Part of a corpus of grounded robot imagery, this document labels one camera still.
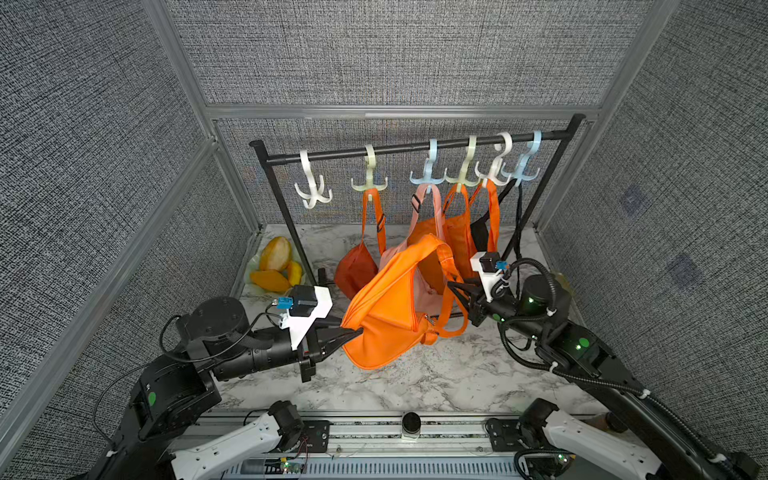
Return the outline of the orange sling bag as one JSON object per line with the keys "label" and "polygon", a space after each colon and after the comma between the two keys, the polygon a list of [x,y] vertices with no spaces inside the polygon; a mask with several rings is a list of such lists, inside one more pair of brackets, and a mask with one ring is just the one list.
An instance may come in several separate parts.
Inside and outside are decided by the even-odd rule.
{"label": "orange sling bag", "polygon": [[487,195],[487,212],[469,224],[468,252],[473,256],[480,252],[497,252],[500,237],[501,211],[496,185],[490,180],[481,181],[470,198],[470,206],[482,195]]}
{"label": "orange sling bag", "polygon": [[446,281],[463,282],[446,242],[427,234],[394,257],[352,299],[342,326],[363,333],[343,346],[350,361],[363,370],[384,367],[417,344],[462,335],[468,312],[452,312],[449,288],[438,296],[438,318],[416,308],[415,278],[419,264],[430,255],[439,260]]}
{"label": "orange sling bag", "polygon": [[[451,187],[446,200],[442,199],[437,187],[433,187],[429,194],[426,193],[426,188],[419,187],[414,197],[416,207],[422,205],[424,196],[433,200],[433,215],[426,220],[418,220],[417,212],[414,212],[413,218],[416,222],[407,237],[407,245],[417,243],[427,234],[435,235],[451,248],[454,264],[463,281],[468,283],[470,279],[477,279],[479,275],[472,270],[470,262],[477,252],[470,229],[470,207],[474,198],[469,196],[464,186],[460,187],[459,193],[456,193],[455,187]],[[460,215],[447,217],[446,210],[456,199],[464,204],[464,211]]]}

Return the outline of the black sling bag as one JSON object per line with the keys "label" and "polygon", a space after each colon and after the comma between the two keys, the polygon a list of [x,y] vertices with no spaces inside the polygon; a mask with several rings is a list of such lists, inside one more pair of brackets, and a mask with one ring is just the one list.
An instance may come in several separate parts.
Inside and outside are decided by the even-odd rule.
{"label": "black sling bag", "polygon": [[[523,187],[522,185],[518,187],[514,187],[516,189],[516,203],[515,203],[515,217],[514,217],[514,232],[511,237],[511,239],[508,241],[507,246],[505,247],[504,257],[508,257],[508,255],[512,252],[514,252],[514,258],[515,260],[520,259],[522,257],[521,252],[521,239],[522,239],[522,229],[523,229]],[[501,194],[498,194],[498,200],[499,200],[499,206],[503,203],[506,196],[512,191],[512,186],[506,186],[502,190]]]}

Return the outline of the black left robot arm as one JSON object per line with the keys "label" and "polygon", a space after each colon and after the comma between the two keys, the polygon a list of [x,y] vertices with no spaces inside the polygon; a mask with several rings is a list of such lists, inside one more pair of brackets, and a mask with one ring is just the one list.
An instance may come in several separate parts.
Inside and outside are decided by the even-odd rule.
{"label": "black left robot arm", "polygon": [[173,441],[221,400],[218,383],[297,364],[309,381],[318,363],[361,335],[326,316],[298,347],[290,332],[275,325],[258,329],[242,303],[220,296],[168,322],[179,334],[171,349],[135,367],[128,404],[107,448],[86,479],[172,479]]}

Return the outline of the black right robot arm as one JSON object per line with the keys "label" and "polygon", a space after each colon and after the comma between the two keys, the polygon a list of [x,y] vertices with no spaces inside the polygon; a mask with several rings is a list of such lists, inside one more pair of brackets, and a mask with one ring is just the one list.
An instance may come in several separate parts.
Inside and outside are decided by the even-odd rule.
{"label": "black right robot arm", "polygon": [[632,444],[590,426],[551,402],[534,401],[518,420],[524,449],[519,476],[531,478],[530,455],[574,455],[620,479],[755,479],[760,467],[744,452],[727,453],[691,428],[640,383],[613,350],[569,318],[571,296],[540,262],[513,263],[496,253],[471,260],[476,278],[451,277],[446,289],[479,325],[496,322],[518,363],[565,379],[589,393],[640,440]]}

